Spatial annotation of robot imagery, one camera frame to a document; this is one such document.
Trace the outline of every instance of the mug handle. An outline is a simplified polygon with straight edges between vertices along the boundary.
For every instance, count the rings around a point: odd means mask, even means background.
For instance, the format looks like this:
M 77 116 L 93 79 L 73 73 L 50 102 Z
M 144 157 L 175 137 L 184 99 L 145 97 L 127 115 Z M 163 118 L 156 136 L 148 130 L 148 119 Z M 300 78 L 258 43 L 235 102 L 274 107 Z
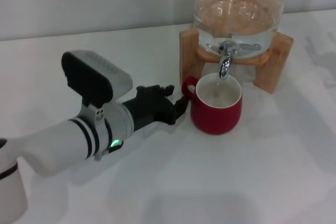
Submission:
M 193 95 L 193 93 L 189 90 L 189 86 L 194 86 L 196 88 L 196 85 L 198 83 L 198 80 L 195 77 L 188 77 L 183 83 L 182 83 L 182 93 L 183 95 L 185 95 L 186 97 L 191 98 L 191 96 Z

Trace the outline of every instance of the wooden leg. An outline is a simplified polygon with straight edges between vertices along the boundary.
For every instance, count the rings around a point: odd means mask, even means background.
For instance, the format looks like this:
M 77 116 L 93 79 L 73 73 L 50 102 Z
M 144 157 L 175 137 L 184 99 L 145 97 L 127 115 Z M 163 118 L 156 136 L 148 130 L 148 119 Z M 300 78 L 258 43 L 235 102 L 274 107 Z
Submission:
M 255 86 L 268 93 L 274 93 L 292 45 L 291 37 L 277 34 L 270 49 L 269 60 L 262 66 L 256 66 Z
M 201 77 L 205 62 L 197 56 L 197 49 L 198 30 L 192 28 L 180 32 L 180 83 L 189 76 Z

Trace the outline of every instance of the metal spigot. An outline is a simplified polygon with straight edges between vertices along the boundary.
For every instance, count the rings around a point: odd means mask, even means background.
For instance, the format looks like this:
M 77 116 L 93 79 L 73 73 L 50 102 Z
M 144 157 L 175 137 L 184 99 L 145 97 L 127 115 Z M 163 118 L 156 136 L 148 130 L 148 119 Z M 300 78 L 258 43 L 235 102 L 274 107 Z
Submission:
M 229 70 L 233 63 L 233 58 L 238 54 L 238 51 L 242 50 L 261 50 L 261 45 L 259 44 L 237 44 L 233 40 L 226 40 L 219 45 L 219 77 L 221 79 L 226 79 Z

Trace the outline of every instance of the black stripe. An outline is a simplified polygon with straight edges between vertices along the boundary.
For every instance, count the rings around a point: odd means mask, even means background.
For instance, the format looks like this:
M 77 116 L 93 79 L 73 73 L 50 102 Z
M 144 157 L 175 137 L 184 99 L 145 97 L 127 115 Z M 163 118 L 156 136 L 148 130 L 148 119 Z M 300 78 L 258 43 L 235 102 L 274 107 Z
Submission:
M 88 122 L 84 117 L 79 116 L 78 118 L 82 119 L 89 126 L 90 130 L 93 133 L 93 137 L 95 139 L 95 144 L 96 144 L 96 148 L 94 149 L 94 153 L 93 153 L 93 156 L 94 156 L 99 151 L 99 136 L 98 136 L 98 133 L 97 133 L 96 129 L 90 124 L 90 122 Z
M 69 121 L 74 122 L 77 124 L 77 126 L 83 131 L 84 136 L 86 138 L 86 142 L 88 143 L 88 155 L 86 157 L 86 159 L 88 159 L 91 156 L 91 152 L 92 152 L 92 142 L 91 142 L 91 138 L 90 138 L 90 134 L 87 131 L 87 129 L 77 120 L 75 119 L 69 119 Z
M 111 130 L 111 126 L 109 124 L 109 122 L 105 119 L 105 126 L 107 129 L 107 133 L 109 134 L 109 144 L 107 146 L 107 148 L 110 148 L 111 144 L 112 144 L 112 130 Z
M 0 139 L 0 149 L 1 149 L 2 147 L 4 147 L 6 143 L 7 143 L 7 140 L 6 140 L 6 139 L 4 139 L 4 138 Z
M 17 162 L 15 163 L 14 166 L 12 166 L 10 169 L 4 171 L 3 173 L 0 173 L 0 180 L 8 177 L 9 175 L 13 174 L 16 172 L 16 170 L 19 168 L 19 166 L 17 165 Z

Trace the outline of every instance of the white tabletop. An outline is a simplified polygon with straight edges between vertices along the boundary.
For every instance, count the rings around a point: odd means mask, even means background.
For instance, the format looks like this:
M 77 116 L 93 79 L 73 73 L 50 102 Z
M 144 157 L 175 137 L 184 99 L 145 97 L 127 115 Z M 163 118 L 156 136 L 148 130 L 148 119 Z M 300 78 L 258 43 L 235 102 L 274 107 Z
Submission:
M 335 17 L 283 16 L 279 31 L 295 43 L 280 85 L 269 95 L 252 85 L 253 68 L 236 69 L 243 113 L 226 135 L 201 133 L 188 112 L 51 178 L 20 160 L 29 209 L 16 224 L 336 223 Z M 134 88 L 123 100 L 153 84 L 174 84 L 178 98 L 179 31 L 187 27 L 0 42 L 1 135 L 77 114 L 80 97 L 60 64 L 67 50 L 94 50 L 127 71 Z

